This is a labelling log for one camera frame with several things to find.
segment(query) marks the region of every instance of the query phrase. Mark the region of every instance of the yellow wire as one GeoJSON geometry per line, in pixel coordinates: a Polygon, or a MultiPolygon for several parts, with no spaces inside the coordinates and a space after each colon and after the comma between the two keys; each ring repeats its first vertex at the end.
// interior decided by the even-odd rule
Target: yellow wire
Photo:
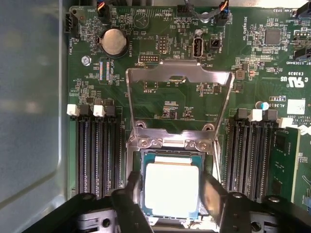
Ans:
{"type": "Polygon", "coordinates": [[[223,6],[220,8],[220,11],[223,11],[225,9],[225,7],[227,6],[228,1],[225,1],[225,3],[223,4],[223,6]]]}
{"type": "Polygon", "coordinates": [[[99,4],[97,11],[100,11],[100,9],[102,9],[103,6],[105,6],[105,2],[102,2],[101,4],[99,4]]]}

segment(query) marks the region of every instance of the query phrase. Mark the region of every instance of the ram slot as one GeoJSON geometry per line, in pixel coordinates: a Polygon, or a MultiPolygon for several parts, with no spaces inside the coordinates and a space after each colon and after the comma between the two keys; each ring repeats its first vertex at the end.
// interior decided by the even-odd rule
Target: ram slot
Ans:
{"type": "Polygon", "coordinates": [[[231,189],[230,191],[237,191],[237,178],[239,175],[239,149],[241,145],[241,126],[239,124],[235,127],[235,133],[234,133],[234,149],[233,149],[233,157],[232,157],[232,165],[231,165],[231,189]]]}
{"type": "Polygon", "coordinates": [[[224,176],[224,187],[227,191],[230,191],[231,185],[231,169],[232,169],[232,157],[233,147],[235,142],[235,125],[230,121],[227,138],[227,152],[225,156],[225,176],[224,176]]]}
{"type": "Polygon", "coordinates": [[[247,126],[241,127],[240,143],[239,143],[239,165],[237,175],[237,191],[243,192],[245,183],[245,160],[246,160],[246,145],[247,145],[247,126]]]}
{"type": "Polygon", "coordinates": [[[114,169],[114,186],[113,188],[117,189],[120,188],[120,182],[121,182],[121,147],[120,147],[120,141],[121,141],[121,132],[120,132],[120,122],[116,119],[115,123],[115,141],[114,141],[114,163],[113,163],[113,169],[114,169]]]}
{"type": "Polygon", "coordinates": [[[259,158],[261,157],[260,155],[260,142],[261,142],[261,130],[262,128],[259,127],[258,125],[255,126],[254,129],[254,137],[255,137],[255,143],[254,143],[254,153],[253,153],[253,165],[252,165],[252,182],[251,182],[251,194],[249,199],[250,200],[256,200],[256,191],[258,189],[258,176],[260,175],[260,162],[259,158]]]}
{"type": "Polygon", "coordinates": [[[93,121],[90,124],[91,126],[91,156],[90,156],[90,169],[91,169],[91,177],[90,177],[90,188],[91,193],[98,196],[98,192],[96,191],[96,178],[98,177],[98,158],[96,153],[97,148],[97,140],[96,140],[96,123],[93,121]]]}
{"type": "Polygon", "coordinates": [[[103,123],[97,123],[96,128],[96,157],[98,161],[98,177],[96,178],[97,186],[96,192],[98,192],[98,197],[104,197],[104,160],[103,160],[103,138],[104,138],[104,130],[103,123]]]}
{"type": "Polygon", "coordinates": [[[111,190],[111,145],[110,127],[108,122],[104,123],[104,195],[108,195],[111,190]]]}
{"type": "Polygon", "coordinates": [[[76,190],[83,193],[83,123],[76,122],[76,190]]]}
{"type": "Polygon", "coordinates": [[[116,189],[117,188],[117,181],[118,181],[118,174],[117,174],[117,170],[119,168],[119,166],[117,166],[117,159],[118,159],[118,156],[116,155],[116,151],[117,151],[117,148],[116,148],[116,141],[117,141],[117,127],[116,127],[116,123],[114,122],[114,119],[111,120],[110,122],[110,147],[111,147],[111,154],[110,154],[110,157],[111,157],[111,165],[112,165],[112,169],[111,169],[111,188],[112,189],[116,189]]]}
{"type": "Polygon", "coordinates": [[[263,132],[263,142],[261,148],[261,170],[260,170],[260,179],[259,182],[259,190],[257,193],[257,200],[261,202],[262,198],[266,196],[267,189],[267,176],[268,176],[268,165],[269,165],[269,157],[270,157],[270,144],[272,138],[272,130],[271,128],[265,127],[263,132]]]}
{"type": "Polygon", "coordinates": [[[251,193],[251,184],[252,180],[252,166],[253,166],[253,157],[254,157],[254,128],[253,125],[250,125],[247,129],[247,149],[246,149],[246,163],[245,163],[245,184],[244,184],[244,194],[249,197],[251,193]]]}
{"type": "Polygon", "coordinates": [[[91,179],[91,125],[90,121],[78,122],[77,127],[77,190],[78,193],[89,193],[91,179]]]}

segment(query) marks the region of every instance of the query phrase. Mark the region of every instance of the cable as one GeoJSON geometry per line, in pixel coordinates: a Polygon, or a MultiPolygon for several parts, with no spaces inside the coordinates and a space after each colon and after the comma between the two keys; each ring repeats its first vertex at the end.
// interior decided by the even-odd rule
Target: cable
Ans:
{"type": "Polygon", "coordinates": [[[220,7],[220,11],[223,11],[228,5],[228,1],[225,1],[224,4],[220,7]]]}
{"type": "Polygon", "coordinates": [[[209,13],[204,12],[202,14],[199,14],[194,10],[193,5],[190,4],[189,0],[184,1],[187,9],[192,13],[192,15],[198,18],[203,23],[208,23],[211,18],[213,18],[216,15],[219,15],[220,12],[223,11],[228,6],[229,3],[229,0],[226,0],[218,9],[211,11],[209,13]]]}
{"type": "Polygon", "coordinates": [[[105,6],[105,2],[103,1],[98,5],[97,11],[100,11],[104,6],[105,6]]]}

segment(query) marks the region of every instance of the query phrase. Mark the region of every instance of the white label sticker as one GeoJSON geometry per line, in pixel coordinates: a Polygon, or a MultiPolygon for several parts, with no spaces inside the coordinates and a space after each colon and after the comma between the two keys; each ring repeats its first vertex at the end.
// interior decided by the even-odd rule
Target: white label sticker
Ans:
{"type": "Polygon", "coordinates": [[[287,114],[304,115],[306,100],[288,100],[287,114]]]}

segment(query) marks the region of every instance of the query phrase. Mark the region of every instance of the internal usb port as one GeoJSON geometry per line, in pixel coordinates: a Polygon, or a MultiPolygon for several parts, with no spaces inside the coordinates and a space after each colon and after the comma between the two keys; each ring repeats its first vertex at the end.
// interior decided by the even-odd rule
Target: internal usb port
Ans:
{"type": "Polygon", "coordinates": [[[202,57],[202,54],[203,54],[203,39],[202,38],[194,38],[192,50],[193,50],[193,57],[196,57],[196,58],[202,57]]]}

